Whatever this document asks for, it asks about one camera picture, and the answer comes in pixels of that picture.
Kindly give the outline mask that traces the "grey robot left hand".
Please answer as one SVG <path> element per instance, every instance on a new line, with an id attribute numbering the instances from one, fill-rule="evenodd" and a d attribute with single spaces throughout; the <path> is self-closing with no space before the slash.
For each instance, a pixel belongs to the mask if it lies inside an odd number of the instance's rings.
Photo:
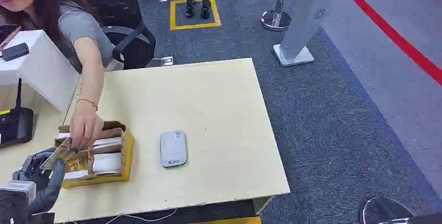
<path id="1" fill-rule="evenodd" d="M 42 162 L 55 150 L 55 147 L 51 147 L 27 157 L 21 169 L 13 173 L 14 180 L 32 181 L 36 184 L 36 198 L 27 209 L 28 215 L 49 211 L 58 199 L 65 176 L 64 160 L 56 159 L 49 170 L 40 169 Z"/>

